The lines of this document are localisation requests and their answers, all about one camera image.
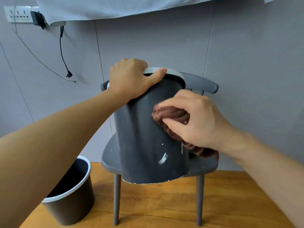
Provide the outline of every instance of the hand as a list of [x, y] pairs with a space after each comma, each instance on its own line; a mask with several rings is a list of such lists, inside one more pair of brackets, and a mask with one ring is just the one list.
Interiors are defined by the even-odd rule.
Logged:
[[173, 132], [188, 143], [225, 153], [238, 142], [241, 132], [225, 119], [208, 97], [180, 90], [173, 98], [163, 101], [159, 106], [174, 106], [190, 114], [187, 125], [172, 119], [163, 119]]
[[144, 94], [148, 88], [161, 81], [167, 72], [167, 69], [160, 68], [154, 74], [144, 76], [142, 72], [147, 67], [147, 62], [136, 58], [122, 59], [111, 67], [109, 90], [126, 103]]

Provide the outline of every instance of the chair seat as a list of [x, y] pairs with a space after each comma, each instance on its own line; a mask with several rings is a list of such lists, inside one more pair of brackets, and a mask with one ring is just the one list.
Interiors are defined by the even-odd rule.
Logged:
[[[114, 174], [122, 174], [116, 134], [110, 138], [105, 146], [101, 156], [101, 163], [106, 171]], [[190, 171], [184, 177], [211, 173], [217, 169], [217, 166], [218, 161], [215, 157], [200, 158], [198, 156], [194, 156], [189, 159]]]

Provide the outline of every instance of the forearm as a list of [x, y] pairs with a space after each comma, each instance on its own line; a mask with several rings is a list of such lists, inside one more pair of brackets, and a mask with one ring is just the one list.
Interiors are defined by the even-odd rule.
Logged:
[[249, 134], [240, 144], [230, 155], [296, 227], [304, 227], [304, 166]]
[[0, 227], [18, 227], [55, 187], [98, 128], [123, 104], [104, 91], [2, 137]]

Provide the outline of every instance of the chair leg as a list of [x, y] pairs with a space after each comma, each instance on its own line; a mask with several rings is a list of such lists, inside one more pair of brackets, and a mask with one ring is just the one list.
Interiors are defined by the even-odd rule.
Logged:
[[120, 188], [121, 188], [121, 175], [120, 174], [114, 174], [113, 226], [117, 226], [118, 222], [119, 222]]
[[196, 224], [202, 226], [205, 175], [196, 176]]

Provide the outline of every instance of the brown cloth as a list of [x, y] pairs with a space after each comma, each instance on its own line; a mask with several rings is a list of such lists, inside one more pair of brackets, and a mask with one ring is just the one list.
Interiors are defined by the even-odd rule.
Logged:
[[195, 153], [196, 155], [203, 158], [215, 156], [216, 159], [218, 160], [219, 157], [218, 151], [209, 148], [198, 147], [188, 142], [185, 142], [179, 135], [174, 133], [172, 130], [169, 129], [169, 127], [165, 123], [163, 123], [164, 118], [170, 118], [177, 122], [187, 125], [190, 119], [190, 114], [188, 114], [187, 111], [173, 106], [161, 108], [159, 107], [158, 104], [156, 104], [152, 112], [152, 118], [154, 119], [155, 122], [157, 122], [157, 124], [161, 125], [164, 128], [164, 130], [169, 134], [171, 138], [179, 142], [182, 142], [184, 147], [193, 150], [193, 153]]

